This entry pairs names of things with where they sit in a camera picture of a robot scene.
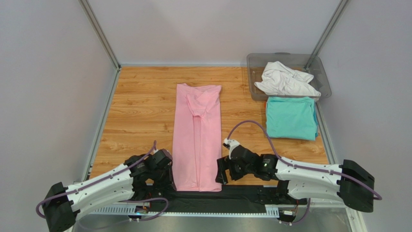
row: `pink t-shirt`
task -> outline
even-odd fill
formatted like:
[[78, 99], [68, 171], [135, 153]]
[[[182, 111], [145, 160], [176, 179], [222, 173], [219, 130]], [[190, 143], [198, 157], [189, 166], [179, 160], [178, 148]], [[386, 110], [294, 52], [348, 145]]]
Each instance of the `pink t-shirt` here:
[[177, 85], [173, 178], [177, 191], [221, 191], [221, 86]]

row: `wire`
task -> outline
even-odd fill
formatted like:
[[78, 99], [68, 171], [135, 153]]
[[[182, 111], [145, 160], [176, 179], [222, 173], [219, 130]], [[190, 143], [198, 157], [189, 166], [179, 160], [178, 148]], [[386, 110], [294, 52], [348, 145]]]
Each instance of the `wire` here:
[[122, 202], [127, 202], [127, 203], [144, 203], [144, 202], [151, 202], [151, 201], [158, 201], [158, 200], [160, 200], [160, 201], [165, 201], [165, 202], [166, 202], [166, 206], [165, 206], [160, 212], [158, 212], [157, 214], [155, 214], [155, 215], [153, 215], [153, 216], [151, 216], [151, 217], [148, 217], [148, 218], [142, 218], [142, 219], [140, 219], [140, 221], [150, 221], [150, 220], [153, 220], [153, 219], [155, 219], [155, 218], [158, 218], [158, 217], [160, 216], [160, 214], [164, 213], [164, 212], [166, 211], [167, 207], [169, 207], [169, 201], [168, 201], [166, 198], [164, 198], [164, 197], [156, 197], [156, 198], [151, 198], [151, 199], [141, 200], [141, 201], [122, 201]]
[[297, 210], [299, 209], [299, 201], [296, 201], [296, 207], [294, 208], [294, 213], [297, 215]]
[[110, 227], [112, 227], [112, 226], [116, 226], [116, 225], [123, 224], [123, 223], [130, 222], [130, 221], [149, 221], [149, 220], [153, 220], [153, 219], [159, 217], [160, 214], [164, 213], [164, 212], [166, 211], [167, 207], [169, 207], [169, 201], [168, 201], [166, 198], [164, 198], [164, 197], [151, 198], [151, 199], [141, 200], [141, 201], [122, 201], [122, 202], [126, 202], [126, 203], [144, 203], [144, 202], [151, 202], [151, 201], [165, 201], [165, 202], [166, 202], [166, 206], [163, 208], [163, 210], [161, 210], [161, 211], [158, 212], [157, 214], [155, 214], [155, 215], [153, 215], [153, 216], [151, 216], [151, 217], [142, 218], [142, 219], [139, 219], [139, 220], [130, 219], [130, 218], [129, 218], [129, 219], [122, 220], [122, 221], [118, 221], [118, 222], [116, 222], [116, 223], [113, 223], [113, 224], [110, 224], [110, 225], [107, 225], [107, 226], [97, 227], [97, 228], [89, 228], [89, 227], [86, 227], [86, 226], [82, 225], [82, 224], [80, 223], [80, 221], [78, 221], [77, 224], [79, 225], [79, 227], [81, 227], [81, 228], [84, 229], [84, 230], [87, 230], [87, 231], [98, 231], [98, 230], [107, 229], [107, 228], [110, 228]]
[[138, 161], [136, 161], [134, 164], [130, 165], [130, 166], [127, 167], [127, 168], [124, 168], [124, 169], [122, 169], [122, 170], [120, 170], [120, 171], [118, 171], [118, 172], [116, 172], [116, 173], [114, 173], [114, 174], [112, 174], [112, 175], [108, 175], [108, 176], [106, 176], [106, 177], [104, 177], [104, 178], [102, 178], [102, 179], [96, 180], [96, 181], [94, 181], [94, 182], [92, 182], [92, 183], [90, 183], [90, 184], [88, 184], [88, 185], [85, 185], [85, 186], [83, 186], [83, 187], [80, 187], [80, 188], [78, 188], [78, 189], [75, 189], [75, 190], [72, 190], [72, 191], [68, 191], [68, 192], [65, 192], [65, 193], [61, 193], [61, 194], [58, 194], [58, 195], [55, 195], [55, 196], [52, 196], [52, 197], [48, 197], [48, 198], [42, 200], [42, 201], [39, 202], [39, 203], [37, 204], [37, 206], [36, 206], [36, 214], [37, 214], [39, 217], [41, 217], [41, 218], [46, 218], [46, 217], [44, 216], [44, 214], [42, 214], [42, 213], [40, 212], [40, 206], [42, 206], [43, 204], [45, 204], [45, 203], [47, 203], [47, 202], [49, 202], [49, 201], [52, 201], [52, 200], [54, 200], [54, 199], [56, 199], [56, 198], [59, 198], [59, 197], [63, 197], [63, 196], [67, 196], [67, 195], [70, 195], [70, 194], [73, 194], [73, 193], [77, 193], [77, 192], [82, 191], [82, 190], [84, 190], [84, 189], [87, 189], [87, 188], [89, 188], [89, 187], [91, 187], [91, 186], [93, 186], [93, 185], [96, 185], [96, 184], [98, 184], [98, 183], [100, 183], [100, 182], [102, 182], [102, 181], [104, 181], [104, 180], [107, 180], [107, 179], [109, 179], [109, 178], [112, 178], [112, 177], [115, 176], [115, 175], [118, 175], [118, 174], [120, 174], [120, 173], [123, 173], [123, 172], [129, 170], [130, 168], [132, 168], [132, 167], [136, 166], [137, 164], [139, 164], [140, 162], [142, 162], [148, 155], [150, 155], [150, 153], [152, 153], [152, 151], [155, 149], [155, 147], [156, 147], [156, 140], [153, 142], [152, 148], [151, 148], [142, 158], [140, 158]]
[[292, 226], [292, 225], [297, 225], [297, 224], [302, 223], [303, 220], [308, 216], [309, 208], [310, 208], [310, 198], [308, 199], [308, 206], [307, 206], [307, 208], [306, 208], [305, 214], [304, 214], [298, 221], [295, 221], [295, 222], [293, 222], [293, 223], [290, 223], [290, 222], [282, 222], [282, 224], [288, 225], [288, 226]]
[[333, 170], [328, 171], [328, 170], [320, 169], [320, 168], [312, 168], [312, 167], [306, 167], [306, 166], [302, 166], [302, 165], [292, 164], [292, 163], [289, 163], [289, 162], [283, 160], [282, 157], [276, 152], [275, 146], [273, 146], [272, 140], [270, 139], [269, 135], [267, 134], [265, 128], [264, 128], [261, 124], [259, 124], [258, 122], [256, 122], [256, 121], [253, 121], [253, 120], [245, 120], [245, 121], [239, 122], [239, 123], [238, 123], [235, 127], [233, 127], [233, 129], [230, 131], [229, 135], [227, 136], [227, 139], [230, 138], [230, 136], [232, 135], [232, 133], [235, 131], [235, 129], [236, 129], [238, 126], [240, 126], [240, 125], [242, 125], [242, 124], [244, 124], [244, 123], [247, 123], [247, 122], [254, 123], [254, 124], [258, 125], [258, 126], [263, 130], [263, 133], [266, 135], [266, 138], [267, 138], [267, 140], [269, 141], [270, 146], [272, 147], [272, 150], [273, 150], [273, 152], [275, 153], [276, 157], [278, 158], [278, 160], [280, 160], [280, 161], [283, 162], [284, 164], [289, 165], [289, 166], [292, 166], [292, 167], [294, 167], [294, 168], [301, 168], [301, 169], [305, 169], [305, 170], [311, 170], [311, 171], [317, 171], [317, 172], [321, 172], [321, 173], [336, 174], [336, 175], [343, 176], [344, 178], [347, 178], [347, 179], [349, 179], [349, 180], [352, 180], [352, 181], [354, 181], [355, 183], [359, 184], [360, 186], [366, 188], [369, 192], [371, 192], [373, 195], [376, 196], [376, 197], [373, 197], [373, 199], [378, 200], [378, 201], [382, 200], [382, 196], [379, 195], [375, 190], [373, 190], [371, 187], [367, 186], [365, 183], [361, 182], [360, 180], [358, 180], [358, 179], [356, 179], [356, 178], [353, 178], [353, 177], [350, 176], [350, 175], [346, 175], [346, 174], [344, 174], [344, 173], [339, 173], [339, 172], [336, 172], [336, 171], [333, 171]]

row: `wood grain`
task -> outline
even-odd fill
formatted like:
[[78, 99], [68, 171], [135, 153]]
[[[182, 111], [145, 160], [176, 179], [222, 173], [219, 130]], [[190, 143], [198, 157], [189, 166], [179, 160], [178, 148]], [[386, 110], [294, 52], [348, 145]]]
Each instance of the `wood grain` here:
[[[125, 67], [120, 73], [112, 105], [103, 130], [91, 177], [103, 174], [132, 155], [145, 154], [157, 140], [158, 148], [172, 151], [176, 106], [176, 84], [222, 85], [222, 141], [234, 125], [243, 120], [266, 123], [265, 102], [253, 101], [246, 68], [240, 67]], [[243, 124], [232, 138], [251, 151], [273, 152], [261, 129]], [[322, 139], [304, 141], [272, 139], [281, 156], [299, 161], [327, 164]], [[222, 146], [224, 156], [228, 150]], [[253, 175], [232, 185], [276, 185]]]

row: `robotic arm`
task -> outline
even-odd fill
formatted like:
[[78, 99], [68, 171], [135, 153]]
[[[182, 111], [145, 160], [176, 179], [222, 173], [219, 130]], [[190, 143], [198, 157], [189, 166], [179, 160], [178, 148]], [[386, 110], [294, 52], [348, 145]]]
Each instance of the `robotic arm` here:
[[374, 177], [351, 160], [339, 164], [312, 164], [277, 155], [261, 156], [244, 148], [236, 140], [225, 139], [229, 156], [218, 159], [216, 182], [227, 184], [226, 170], [232, 180], [253, 174], [262, 180], [278, 180], [277, 193], [293, 199], [320, 198], [344, 202], [362, 211], [373, 211]]
[[64, 187], [61, 182], [53, 185], [43, 202], [44, 215], [49, 231], [63, 232], [76, 221], [106, 205], [130, 200], [147, 202], [146, 180], [154, 181], [154, 189], [172, 187], [172, 157], [165, 150], [156, 150], [140, 156], [132, 156], [116, 168], [82, 183]]

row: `fabric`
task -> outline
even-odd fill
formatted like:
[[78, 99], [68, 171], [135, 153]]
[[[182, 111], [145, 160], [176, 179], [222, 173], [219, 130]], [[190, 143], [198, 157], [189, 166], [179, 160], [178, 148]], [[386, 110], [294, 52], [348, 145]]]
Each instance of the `fabric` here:
[[271, 138], [312, 140], [318, 136], [315, 100], [269, 97], [266, 103], [266, 130]]
[[177, 191], [221, 191], [221, 86], [177, 85], [173, 178]]
[[255, 86], [267, 95], [319, 97], [321, 93], [309, 84], [312, 79], [313, 75], [292, 70], [276, 61], [267, 63], [262, 82], [255, 82]]

